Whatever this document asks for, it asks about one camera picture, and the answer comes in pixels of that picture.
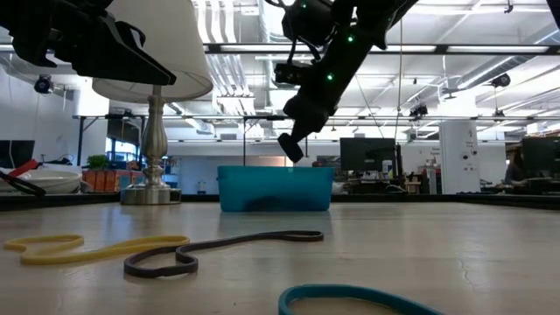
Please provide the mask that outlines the black computer monitor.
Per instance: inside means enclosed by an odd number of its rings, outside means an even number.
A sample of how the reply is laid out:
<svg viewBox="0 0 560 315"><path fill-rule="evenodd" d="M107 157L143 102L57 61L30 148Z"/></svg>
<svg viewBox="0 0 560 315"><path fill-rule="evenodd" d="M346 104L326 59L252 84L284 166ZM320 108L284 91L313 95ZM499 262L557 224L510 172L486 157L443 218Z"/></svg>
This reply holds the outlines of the black computer monitor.
<svg viewBox="0 0 560 315"><path fill-rule="evenodd" d="M560 136L523 138L521 152L526 178L560 179Z"/></svg>
<svg viewBox="0 0 560 315"><path fill-rule="evenodd" d="M394 138L349 137L339 140L343 171L382 171L383 162L396 163Z"/></svg>
<svg viewBox="0 0 560 315"><path fill-rule="evenodd" d="M0 140L0 167L14 169L32 159L33 140Z"/></svg>

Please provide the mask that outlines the dark brown rubber band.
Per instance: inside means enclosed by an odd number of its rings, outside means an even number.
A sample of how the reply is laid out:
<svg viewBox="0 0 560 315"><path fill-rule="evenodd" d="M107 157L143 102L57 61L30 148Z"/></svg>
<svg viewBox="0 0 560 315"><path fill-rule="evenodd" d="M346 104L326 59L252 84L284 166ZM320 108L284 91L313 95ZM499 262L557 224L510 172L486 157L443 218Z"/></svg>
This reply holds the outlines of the dark brown rubber band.
<svg viewBox="0 0 560 315"><path fill-rule="evenodd" d="M123 273L126 276L139 278L158 278L175 277L190 273L195 273L199 269L199 260L190 255L190 252L197 250L216 249L220 247L232 246L243 242L256 241L286 241L286 242L322 242L325 235L320 231L312 230L284 230L274 232L263 232L257 234L245 234L235 237L228 237L210 241L199 241L186 245L166 246L152 248L134 254L126 258L123 262ZM176 265L161 268L148 269L141 267L139 263L152 256L173 253Z"/></svg>

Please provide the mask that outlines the white square column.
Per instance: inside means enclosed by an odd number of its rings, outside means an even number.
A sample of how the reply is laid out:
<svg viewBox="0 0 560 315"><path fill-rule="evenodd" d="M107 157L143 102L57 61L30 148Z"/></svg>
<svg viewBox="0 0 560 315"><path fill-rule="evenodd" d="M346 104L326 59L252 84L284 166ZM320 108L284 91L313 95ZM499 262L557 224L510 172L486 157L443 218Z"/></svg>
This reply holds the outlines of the white square column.
<svg viewBox="0 0 560 315"><path fill-rule="evenodd" d="M480 161L475 121L441 122L439 146L442 193L479 193Z"/></svg>

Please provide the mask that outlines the blue rubber band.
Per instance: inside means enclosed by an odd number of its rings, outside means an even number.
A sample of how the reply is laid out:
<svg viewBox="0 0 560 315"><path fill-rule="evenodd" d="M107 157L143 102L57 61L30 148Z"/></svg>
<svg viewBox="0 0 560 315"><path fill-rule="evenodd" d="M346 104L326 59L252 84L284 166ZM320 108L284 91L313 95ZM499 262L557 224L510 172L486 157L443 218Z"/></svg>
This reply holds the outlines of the blue rubber band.
<svg viewBox="0 0 560 315"><path fill-rule="evenodd" d="M402 315L444 315L425 304L386 291L347 284L303 284L285 290L277 301L278 315L294 315L290 303L306 298L352 298L386 306Z"/></svg>

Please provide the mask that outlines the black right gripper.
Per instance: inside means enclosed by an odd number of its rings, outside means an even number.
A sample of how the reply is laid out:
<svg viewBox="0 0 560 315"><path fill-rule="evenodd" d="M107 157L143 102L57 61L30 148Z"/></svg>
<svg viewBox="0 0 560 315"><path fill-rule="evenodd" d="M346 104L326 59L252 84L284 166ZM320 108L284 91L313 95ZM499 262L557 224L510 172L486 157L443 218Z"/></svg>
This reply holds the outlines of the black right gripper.
<svg viewBox="0 0 560 315"><path fill-rule="evenodd" d="M319 132L337 108L341 96L350 83L350 70L334 70L309 66L297 94L284 105L283 112L294 120L290 134L282 133L277 141L287 158L298 163L308 157L308 144L302 150L299 143L308 141L312 132Z"/></svg>

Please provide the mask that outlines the black aluminium table frame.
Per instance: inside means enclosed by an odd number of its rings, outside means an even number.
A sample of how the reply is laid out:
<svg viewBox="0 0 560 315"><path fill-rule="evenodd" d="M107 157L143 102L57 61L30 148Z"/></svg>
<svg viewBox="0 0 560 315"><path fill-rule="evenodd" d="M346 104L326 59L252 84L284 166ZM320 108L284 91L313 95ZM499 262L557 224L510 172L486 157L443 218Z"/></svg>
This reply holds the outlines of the black aluminium table frame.
<svg viewBox="0 0 560 315"><path fill-rule="evenodd" d="M70 207L115 203L115 193L61 194L33 197L23 195L0 196L0 212L31 210L48 207ZM454 194L454 195L333 195L332 203L469 203L501 207L526 207L560 211L560 195L513 194Z"/></svg>

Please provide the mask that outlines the orange box row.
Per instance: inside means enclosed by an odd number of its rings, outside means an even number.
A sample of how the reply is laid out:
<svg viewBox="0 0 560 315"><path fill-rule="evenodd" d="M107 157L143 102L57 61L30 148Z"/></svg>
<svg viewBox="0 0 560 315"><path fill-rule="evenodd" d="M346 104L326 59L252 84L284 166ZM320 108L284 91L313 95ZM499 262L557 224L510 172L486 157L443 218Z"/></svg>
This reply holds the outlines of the orange box row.
<svg viewBox="0 0 560 315"><path fill-rule="evenodd" d="M86 170L82 179L93 187L95 193L119 193L129 186L141 184L144 175L140 171Z"/></svg>

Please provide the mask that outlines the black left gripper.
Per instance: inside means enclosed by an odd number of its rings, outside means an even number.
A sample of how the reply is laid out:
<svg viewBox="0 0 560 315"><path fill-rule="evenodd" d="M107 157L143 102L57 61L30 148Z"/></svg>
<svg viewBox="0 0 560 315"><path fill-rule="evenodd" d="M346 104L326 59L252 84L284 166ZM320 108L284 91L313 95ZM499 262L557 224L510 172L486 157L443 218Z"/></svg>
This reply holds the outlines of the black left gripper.
<svg viewBox="0 0 560 315"><path fill-rule="evenodd" d="M107 13L112 0L0 0L0 27L17 56L55 67L46 55L72 64L81 76L168 86L176 75L144 49L145 35Z"/></svg>

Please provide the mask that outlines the table lamp white shade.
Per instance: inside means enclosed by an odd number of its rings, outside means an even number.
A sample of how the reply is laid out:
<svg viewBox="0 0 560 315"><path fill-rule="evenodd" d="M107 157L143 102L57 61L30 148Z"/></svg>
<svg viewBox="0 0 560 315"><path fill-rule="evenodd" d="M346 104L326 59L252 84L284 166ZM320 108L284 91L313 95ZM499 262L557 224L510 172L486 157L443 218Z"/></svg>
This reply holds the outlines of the table lamp white shade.
<svg viewBox="0 0 560 315"><path fill-rule="evenodd" d="M176 80L144 84L134 80L94 79L93 90L110 100L146 103L149 115L141 138L146 158L144 180L121 191L123 205L178 204L181 191L163 181L162 157L168 148L163 123L164 105L198 98L212 91L207 60L192 0L114 0L108 11L145 35L141 51L170 71Z"/></svg>

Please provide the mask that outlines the blue plastic bin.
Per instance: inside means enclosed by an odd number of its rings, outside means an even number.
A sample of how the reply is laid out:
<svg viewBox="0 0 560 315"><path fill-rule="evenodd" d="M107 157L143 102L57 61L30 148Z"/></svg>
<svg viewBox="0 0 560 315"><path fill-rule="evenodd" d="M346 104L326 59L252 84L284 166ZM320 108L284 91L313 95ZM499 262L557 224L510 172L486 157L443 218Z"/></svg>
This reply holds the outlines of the blue plastic bin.
<svg viewBox="0 0 560 315"><path fill-rule="evenodd" d="M329 209L330 167L220 166L220 208L225 213L323 212Z"/></svg>

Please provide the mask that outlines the yellow rubber band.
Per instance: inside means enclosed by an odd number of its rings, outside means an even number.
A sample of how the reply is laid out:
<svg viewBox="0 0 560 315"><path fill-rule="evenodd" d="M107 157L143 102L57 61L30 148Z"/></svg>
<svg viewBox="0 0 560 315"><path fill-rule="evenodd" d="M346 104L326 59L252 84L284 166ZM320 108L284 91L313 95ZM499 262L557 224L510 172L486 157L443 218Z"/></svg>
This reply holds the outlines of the yellow rubber band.
<svg viewBox="0 0 560 315"><path fill-rule="evenodd" d="M190 239L184 235L148 236L89 251L72 252L72 249L77 249L84 243L85 238L80 234L55 234L11 239L3 244L3 248L18 251L19 261L23 265L62 265L135 254L160 247L186 245L190 243Z"/></svg>

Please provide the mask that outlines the white bowl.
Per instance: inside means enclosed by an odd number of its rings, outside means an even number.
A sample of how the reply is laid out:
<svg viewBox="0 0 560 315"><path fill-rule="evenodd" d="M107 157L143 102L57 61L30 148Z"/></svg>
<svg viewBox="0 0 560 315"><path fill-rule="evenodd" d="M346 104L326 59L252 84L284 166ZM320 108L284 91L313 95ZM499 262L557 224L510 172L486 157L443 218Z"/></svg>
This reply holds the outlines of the white bowl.
<svg viewBox="0 0 560 315"><path fill-rule="evenodd" d="M82 175L70 171L56 171L48 169L29 170L18 176L19 179L41 188L46 194L67 194L75 193L81 186ZM24 193L34 194L28 186L10 185L0 178L0 193Z"/></svg>

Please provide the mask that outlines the small potted green plant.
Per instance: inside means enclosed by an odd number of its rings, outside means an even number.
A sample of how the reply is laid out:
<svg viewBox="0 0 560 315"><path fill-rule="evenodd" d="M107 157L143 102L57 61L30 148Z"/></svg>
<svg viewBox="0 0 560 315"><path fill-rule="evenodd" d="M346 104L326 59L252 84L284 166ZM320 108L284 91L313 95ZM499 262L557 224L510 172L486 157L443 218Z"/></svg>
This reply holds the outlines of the small potted green plant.
<svg viewBox="0 0 560 315"><path fill-rule="evenodd" d="M110 160L105 155L92 155L87 158L87 163L83 169L101 171L107 170L110 166Z"/></svg>

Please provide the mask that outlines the person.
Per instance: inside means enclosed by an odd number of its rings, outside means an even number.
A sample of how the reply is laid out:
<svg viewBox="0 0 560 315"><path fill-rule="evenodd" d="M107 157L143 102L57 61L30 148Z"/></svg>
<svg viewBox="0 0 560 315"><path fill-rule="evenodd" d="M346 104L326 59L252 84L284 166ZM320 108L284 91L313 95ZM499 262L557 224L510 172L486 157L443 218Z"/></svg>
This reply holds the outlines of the person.
<svg viewBox="0 0 560 315"><path fill-rule="evenodd" d="M520 149L514 150L510 156L504 182L511 186L523 186L525 184L523 158Z"/></svg>

